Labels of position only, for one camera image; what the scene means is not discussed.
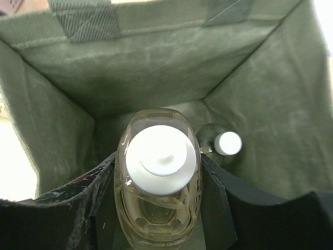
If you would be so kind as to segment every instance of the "yellow liquid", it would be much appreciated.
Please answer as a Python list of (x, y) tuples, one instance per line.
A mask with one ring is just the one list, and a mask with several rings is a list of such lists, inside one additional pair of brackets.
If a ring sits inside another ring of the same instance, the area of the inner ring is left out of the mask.
[(176, 250), (185, 244), (200, 207), (201, 185), (197, 178), (196, 174), (182, 190), (168, 197), (143, 193), (129, 178), (124, 185), (118, 182), (114, 190), (116, 207), (131, 247)]

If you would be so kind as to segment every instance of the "green canvas bag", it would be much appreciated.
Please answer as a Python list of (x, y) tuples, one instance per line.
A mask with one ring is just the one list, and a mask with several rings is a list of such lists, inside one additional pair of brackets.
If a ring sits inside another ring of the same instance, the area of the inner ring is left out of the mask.
[[(135, 112), (157, 107), (194, 130), (230, 122), (244, 148), (229, 172), (259, 190), (333, 189), (332, 91), (311, 1), (49, 5), (0, 18), (0, 92), (37, 197), (94, 169)], [(189, 249), (204, 249), (199, 239)]]

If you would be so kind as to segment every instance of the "bag handle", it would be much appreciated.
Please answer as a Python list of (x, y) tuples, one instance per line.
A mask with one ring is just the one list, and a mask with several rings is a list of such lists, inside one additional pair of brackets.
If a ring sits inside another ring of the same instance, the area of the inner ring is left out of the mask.
[(120, 36), (110, 0), (48, 0), (70, 42), (114, 39)]
[(245, 21), (254, 0), (48, 0), (72, 43), (116, 39), (122, 35), (186, 26)]

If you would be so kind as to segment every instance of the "white bottle cap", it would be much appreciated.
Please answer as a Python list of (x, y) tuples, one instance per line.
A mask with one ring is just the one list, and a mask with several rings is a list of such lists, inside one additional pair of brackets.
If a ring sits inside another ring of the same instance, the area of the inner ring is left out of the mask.
[(241, 138), (234, 132), (219, 134), (214, 140), (214, 148), (220, 155), (235, 155), (241, 147)]
[(197, 157), (190, 139), (180, 130), (157, 125), (138, 133), (126, 151), (127, 171), (147, 193), (172, 194), (192, 178)]

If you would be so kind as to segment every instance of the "clear glass bottle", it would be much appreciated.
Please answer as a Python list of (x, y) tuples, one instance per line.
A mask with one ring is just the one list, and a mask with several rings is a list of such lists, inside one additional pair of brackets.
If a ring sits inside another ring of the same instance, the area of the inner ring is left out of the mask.
[(121, 227), (136, 250), (180, 249), (197, 220), (201, 156), (178, 111), (137, 113), (121, 137), (114, 196)]
[(201, 153), (223, 168), (234, 164), (242, 140), (230, 124), (208, 123), (196, 132)]

